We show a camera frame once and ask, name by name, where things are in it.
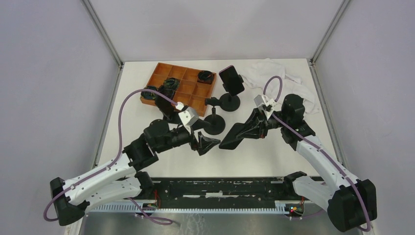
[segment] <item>white wall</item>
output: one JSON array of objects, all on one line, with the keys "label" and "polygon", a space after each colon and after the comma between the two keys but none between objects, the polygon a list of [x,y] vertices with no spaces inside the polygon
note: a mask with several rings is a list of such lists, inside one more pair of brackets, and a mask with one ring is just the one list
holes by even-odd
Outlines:
[{"label": "white wall", "polygon": [[91,167],[117,66],[79,0],[2,1],[0,31],[0,234],[60,235],[49,181]]},{"label": "white wall", "polygon": [[311,58],[342,0],[91,0],[121,59]]},{"label": "white wall", "polygon": [[415,1],[352,1],[317,61],[350,168],[377,189],[377,235],[414,234]]}]

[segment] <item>smartphone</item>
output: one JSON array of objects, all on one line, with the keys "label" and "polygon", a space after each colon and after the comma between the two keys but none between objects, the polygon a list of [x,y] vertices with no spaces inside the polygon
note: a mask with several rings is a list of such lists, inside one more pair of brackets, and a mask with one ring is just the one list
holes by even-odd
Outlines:
[{"label": "smartphone", "polygon": [[242,78],[236,72],[233,65],[225,68],[219,72],[219,76],[223,81],[225,90],[231,95],[235,96],[245,90]]}]

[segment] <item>cable connector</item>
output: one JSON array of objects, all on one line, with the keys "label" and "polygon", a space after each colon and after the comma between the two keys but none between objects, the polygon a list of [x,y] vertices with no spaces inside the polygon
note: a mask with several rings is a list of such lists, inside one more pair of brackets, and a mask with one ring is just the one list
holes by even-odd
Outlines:
[{"label": "cable connector", "polygon": [[176,109],[181,111],[183,108],[184,108],[184,104],[181,102],[177,102]]},{"label": "cable connector", "polygon": [[275,102],[273,99],[268,98],[264,94],[257,95],[254,98],[254,102],[256,107],[265,113],[267,120],[270,119],[272,113],[277,109],[277,102]]}]

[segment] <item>round black base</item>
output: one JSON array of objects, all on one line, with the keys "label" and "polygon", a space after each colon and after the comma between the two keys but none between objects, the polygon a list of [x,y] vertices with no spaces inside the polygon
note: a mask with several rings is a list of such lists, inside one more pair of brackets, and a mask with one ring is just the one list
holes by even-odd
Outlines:
[{"label": "round black base", "polygon": [[225,120],[223,117],[216,114],[215,118],[213,118],[213,115],[209,115],[205,118],[205,121],[210,123],[210,126],[203,128],[206,133],[209,135],[219,135],[225,130]]},{"label": "round black base", "polygon": [[219,100],[222,102],[221,109],[226,112],[233,112],[241,105],[239,97],[237,95],[231,96],[229,93],[223,94]]}]

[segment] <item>white cable clip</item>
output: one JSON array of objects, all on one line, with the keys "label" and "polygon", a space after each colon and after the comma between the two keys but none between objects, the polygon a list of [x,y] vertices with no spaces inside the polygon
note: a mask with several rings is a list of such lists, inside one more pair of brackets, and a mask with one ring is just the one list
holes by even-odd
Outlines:
[{"label": "white cable clip", "polygon": [[183,108],[184,108],[184,104],[181,102],[177,102],[176,109],[181,111]]}]

